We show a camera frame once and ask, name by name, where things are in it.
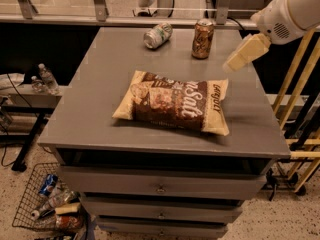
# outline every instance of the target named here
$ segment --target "cabinet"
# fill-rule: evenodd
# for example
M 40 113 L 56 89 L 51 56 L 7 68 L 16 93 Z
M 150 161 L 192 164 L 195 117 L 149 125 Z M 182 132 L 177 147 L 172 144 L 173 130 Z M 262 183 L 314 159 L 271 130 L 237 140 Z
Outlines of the cabinet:
M 144 47 L 145 31 L 100 29 L 39 144 L 55 152 L 59 175 L 102 229 L 222 237 L 288 147 L 253 67 L 222 70 L 237 31 L 216 30 L 207 60 L 192 58 L 191 29 L 175 29 L 156 51 Z M 138 69 L 181 81 L 228 78 L 230 135 L 112 119 Z

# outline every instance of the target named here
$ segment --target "brown chip bag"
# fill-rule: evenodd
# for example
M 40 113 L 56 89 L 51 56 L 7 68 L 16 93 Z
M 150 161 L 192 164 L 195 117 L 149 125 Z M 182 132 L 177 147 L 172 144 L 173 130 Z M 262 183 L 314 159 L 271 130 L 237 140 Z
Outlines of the brown chip bag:
M 228 80 L 179 82 L 136 71 L 113 118 L 228 135 L 220 106 Z

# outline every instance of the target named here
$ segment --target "blue can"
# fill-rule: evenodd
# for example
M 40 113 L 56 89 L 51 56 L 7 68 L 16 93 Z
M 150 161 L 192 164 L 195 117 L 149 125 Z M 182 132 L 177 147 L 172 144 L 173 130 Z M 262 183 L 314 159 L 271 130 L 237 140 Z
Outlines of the blue can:
M 44 183 L 41 187 L 41 189 L 39 190 L 39 194 L 45 197 L 49 197 L 49 195 L 51 194 L 52 190 L 54 189 L 54 187 L 56 186 L 58 182 L 58 176 L 54 175 L 54 174 L 47 174 Z

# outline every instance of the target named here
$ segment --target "black wheel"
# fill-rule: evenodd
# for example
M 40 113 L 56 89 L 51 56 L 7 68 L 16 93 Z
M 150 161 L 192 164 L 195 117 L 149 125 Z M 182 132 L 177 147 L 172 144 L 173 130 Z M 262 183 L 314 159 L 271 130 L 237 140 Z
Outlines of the black wheel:
M 301 186 L 301 188 L 296 192 L 297 196 L 304 196 L 307 193 L 307 189 L 304 185 Z
M 288 182 L 289 182 L 290 184 L 294 185 L 294 184 L 296 184 L 296 183 L 298 182 L 298 180 L 299 180 L 298 173 L 295 172 L 295 173 L 292 175 L 291 179 L 288 180 Z

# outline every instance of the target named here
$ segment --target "wire basket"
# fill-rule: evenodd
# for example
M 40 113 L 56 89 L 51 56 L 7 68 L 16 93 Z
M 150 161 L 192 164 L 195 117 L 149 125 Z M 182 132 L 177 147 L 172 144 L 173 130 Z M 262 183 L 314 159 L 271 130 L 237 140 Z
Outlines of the wire basket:
M 56 230 L 54 227 L 50 228 L 48 226 L 41 227 L 40 225 L 36 225 L 35 221 L 32 219 L 31 213 L 44 202 L 38 192 L 41 189 L 45 177 L 47 174 L 56 174 L 58 167 L 58 163 L 41 163 L 33 168 L 17 213 L 14 217 L 12 223 L 13 227 L 26 228 L 37 232 Z

